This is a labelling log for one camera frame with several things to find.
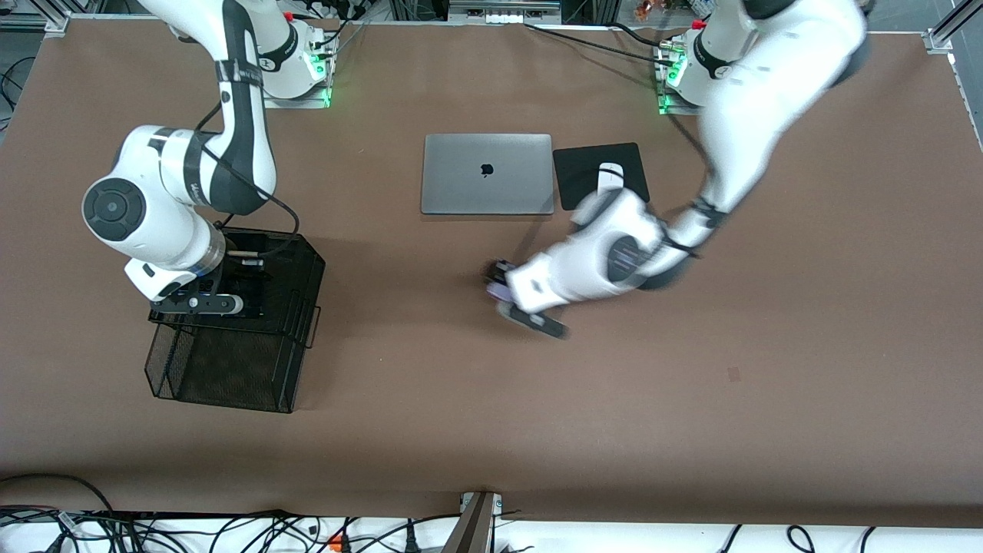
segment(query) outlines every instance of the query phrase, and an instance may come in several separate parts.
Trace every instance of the laptop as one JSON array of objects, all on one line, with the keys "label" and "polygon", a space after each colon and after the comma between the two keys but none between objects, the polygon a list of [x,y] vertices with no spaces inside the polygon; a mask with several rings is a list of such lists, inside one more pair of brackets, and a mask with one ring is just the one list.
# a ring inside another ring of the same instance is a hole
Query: laptop
[{"label": "laptop", "polygon": [[549,135],[427,135],[425,215],[550,215]]}]

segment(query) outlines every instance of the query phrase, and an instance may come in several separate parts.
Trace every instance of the robotic arm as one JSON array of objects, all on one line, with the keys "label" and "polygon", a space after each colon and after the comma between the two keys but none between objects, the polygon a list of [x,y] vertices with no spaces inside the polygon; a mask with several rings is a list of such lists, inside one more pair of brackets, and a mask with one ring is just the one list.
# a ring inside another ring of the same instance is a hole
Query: robotic arm
[{"label": "robotic arm", "polygon": [[[711,165],[689,210],[669,226],[620,186],[619,167],[603,168],[602,177],[614,176],[614,184],[578,206],[566,241],[521,267],[498,268],[492,295],[503,316],[559,337],[563,326],[544,314],[550,307],[672,282],[761,178],[781,135],[838,79],[865,38],[854,0],[740,4],[719,0],[707,27],[688,38],[688,51],[702,53],[694,53],[688,80],[677,85],[705,101],[699,125]],[[748,49],[753,32],[759,37]],[[722,61],[708,53],[711,44],[743,57]],[[704,93],[693,93],[700,87]]]},{"label": "robotic arm", "polygon": [[[323,79],[320,30],[288,22],[274,0],[141,0],[172,29],[200,43],[215,62],[224,130],[214,134],[156,125],[127,136],[112,171],[83,199],[88,228],[130,258],[126,274],[151,301],[216,269],[222,233],[195,212],[210,206],[247,215],[276,188],[263,89],[294,97]],[[218,311],[234,314],[242,300]]]}]

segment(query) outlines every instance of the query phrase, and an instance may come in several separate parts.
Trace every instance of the black mesh basket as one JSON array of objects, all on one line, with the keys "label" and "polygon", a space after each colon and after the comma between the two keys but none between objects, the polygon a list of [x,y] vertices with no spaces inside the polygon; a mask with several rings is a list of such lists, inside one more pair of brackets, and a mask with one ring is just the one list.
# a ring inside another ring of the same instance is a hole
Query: black mesh basket
[{"label": "black mesh basket", "polygon": [[[289,237],[243,228],[223,232],[239,250],[259,252]],[[288,248],[264,261],[261,277],[243,282],[228,278],[232,291],[249,298],[237,316],[150,311],[157,332],[145,370],[155,397],[293,411],[304,352],[320,316],[315,304],[324,259],[298,235]]]}]

